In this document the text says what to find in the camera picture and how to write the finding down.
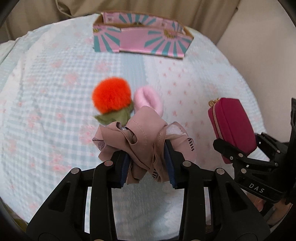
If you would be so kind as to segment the person's right hand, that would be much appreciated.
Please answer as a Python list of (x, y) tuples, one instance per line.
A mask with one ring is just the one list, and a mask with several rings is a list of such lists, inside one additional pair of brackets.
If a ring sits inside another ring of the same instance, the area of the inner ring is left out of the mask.
[(248, 197), (258, 211), (263, 215), (265, 221), (271, 229), (271, 232), (282, 222), (293, 206), (291, 203), (286, 205), (285, 199), (282, 199), (276, 204), (269, 205), (267, 201), (264, 201), (256, 196), (249, 195)]

